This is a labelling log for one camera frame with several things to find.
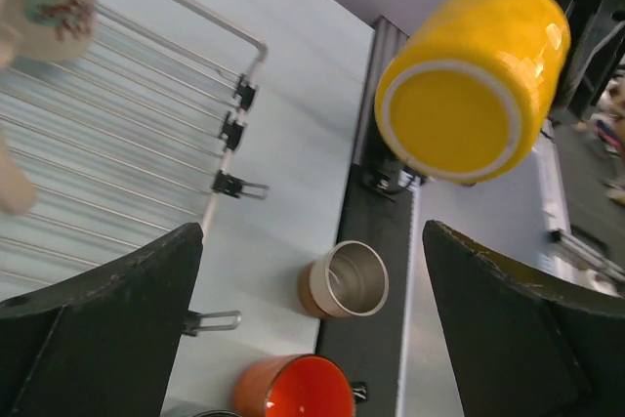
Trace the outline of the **yellow mug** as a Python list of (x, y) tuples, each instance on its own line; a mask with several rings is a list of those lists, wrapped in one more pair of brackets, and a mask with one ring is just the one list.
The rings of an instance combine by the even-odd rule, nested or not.
[(380, 78), (381, 136), (423, 175), (497, 178), (530, 153), (570, 45), (556, 0), (444, 0)]

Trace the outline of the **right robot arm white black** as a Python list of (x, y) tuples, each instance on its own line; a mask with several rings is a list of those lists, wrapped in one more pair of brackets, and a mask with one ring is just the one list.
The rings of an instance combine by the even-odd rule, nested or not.
[(624, 0), (556, 0), (571, 44), (549, 117), (572, 122), (597, 104), (624, 56)]

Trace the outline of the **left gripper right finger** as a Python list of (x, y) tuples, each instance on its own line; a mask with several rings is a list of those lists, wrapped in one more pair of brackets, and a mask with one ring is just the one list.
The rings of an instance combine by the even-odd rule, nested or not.
[(467, 416), (621, 416), (624, 301), (430, 220), (423, 247)]

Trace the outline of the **beige floral mug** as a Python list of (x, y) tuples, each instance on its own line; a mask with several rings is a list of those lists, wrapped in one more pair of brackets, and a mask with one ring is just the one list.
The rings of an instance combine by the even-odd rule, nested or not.
[(20, 58), (41, 62), (72, 60), (91, 45), (97, 0), (1, 0), (1, 24)]

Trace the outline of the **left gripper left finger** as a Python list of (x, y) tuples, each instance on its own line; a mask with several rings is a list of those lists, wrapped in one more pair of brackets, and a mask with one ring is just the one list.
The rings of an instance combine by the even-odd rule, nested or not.
[(4, 416), (157, 416), (202, 255), (190, 223), (1, 304)]

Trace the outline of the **plain beige mug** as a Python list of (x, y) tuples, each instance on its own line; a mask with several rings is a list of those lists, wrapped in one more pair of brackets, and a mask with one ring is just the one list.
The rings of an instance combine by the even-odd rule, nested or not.
[(9, 215), (26, 213), (37, 200), (33, 184), (11, 157), (4, 134), (1, 134), (0, 192), (1, 211)]

